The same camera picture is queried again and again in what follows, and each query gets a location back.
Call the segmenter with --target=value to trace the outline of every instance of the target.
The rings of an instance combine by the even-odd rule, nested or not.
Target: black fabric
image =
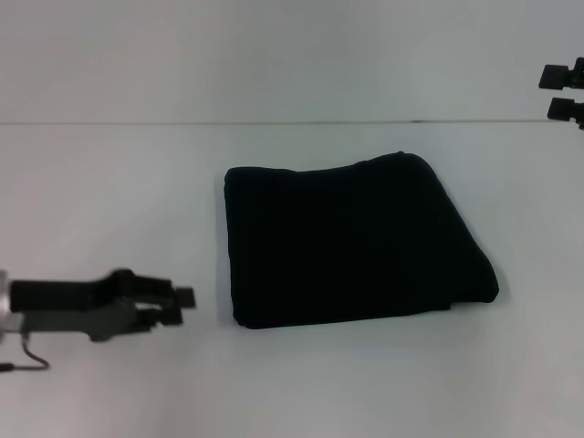
[[[248,328],[397,317],[498,293],[416,155],[313,172],[235,168],[224,194],[234,317]]]

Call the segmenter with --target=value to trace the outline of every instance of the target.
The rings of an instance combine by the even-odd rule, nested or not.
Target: wire
[[[38,357],[36,354],[28,349],[28,344],[30,343],[30,334],[27,332],[21,332],[20,345],[22,346],[23,352],[32,360],[40,363],[40,365],[15,365],[15,371],[45,371],[51,368],[51,364],[48,363],[43,358]]]

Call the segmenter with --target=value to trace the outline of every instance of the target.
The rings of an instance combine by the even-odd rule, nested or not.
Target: white backdrop
[[[574,0],[0,0],[0,121],[544,119]]]
[[[0,128],[12,277],[116,266],[196,289],[181,328],[36,335],[0,376],[13,438],[574,438],[584,432],[584,148],[571,124]],[[495,266],[492,305],[250,331],[229,318],[222,198],[238,165],[309,170],[404,150],[436,170]],[[16,338],[1,361],[25,361]]]

